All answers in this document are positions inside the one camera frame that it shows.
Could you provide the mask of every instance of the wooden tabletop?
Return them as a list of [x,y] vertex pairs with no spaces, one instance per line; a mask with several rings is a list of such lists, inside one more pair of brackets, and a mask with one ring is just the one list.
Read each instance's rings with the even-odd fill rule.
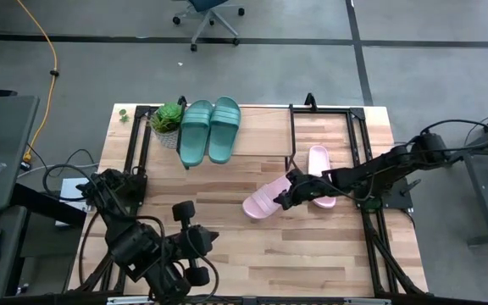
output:
[[[108,168],[124,168],[132,122],[119,122],[118,112],[126,109],[132,118],[135,107],[135,104],[114,105],[100,172]],[[364,110],[372,153],[376,157],[388,151],[393,144],[389,118],[383,107],[367,107]],[[144,125],[139,131],[135,164]],[[296,114],[295,126],[296,161],[301,169],[306,169],[308,149],[313,145],[322,145],[329,150],[332,168],[352,167],[344,116]],[[356,128],[356,132],[361,147],[359,128]],[[147,174],[147,194],[140,214],[159,217],[167,233],[173,234],[180,230],[180,223],[173,221],[171,206],[193,200],[197,213],[192,223],[219,232],[219,238],[213,243],[213,251],[208,254],[221,279],[218,295],[373,296],[363,223],[351,200],[338,197],[332,209],[304,203],[288,211],[280,209],[261,221],[249,219],[242,212],[241,203],[246,197],[284,174],[282,157],[233,156],[224,165],[212,164],[205,158],[201,165],[186,171],[176,151],[162,147],[152,134]],[[88,215],[86,224],[92,215]],[[418,243],[409,218],[400,211],[386,210],[385,221],[394,257],[414,283],[427,290]],[[105,230],[99,219],[87,238],[84,255],[86,276],[95,269],[107,251]],[[382,283],[387,290],[382,259],[379,259],[379,264]],[[128,279],[125,283],[127,295],[145,295],[148,292],[144,280],[134,283]],[[209,293],[213,283],[212,280],[208,286],[194,287],[191,294]],[[78,264],[75,260],[69,288],[78,285]]]

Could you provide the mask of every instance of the succulent plant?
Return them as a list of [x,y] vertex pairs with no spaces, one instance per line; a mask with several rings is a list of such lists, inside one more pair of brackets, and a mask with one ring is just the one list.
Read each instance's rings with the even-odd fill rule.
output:
[[150,126],[159,133],[175,131],[180,126],[182,107],[177,103],[165,103],[150,119]]

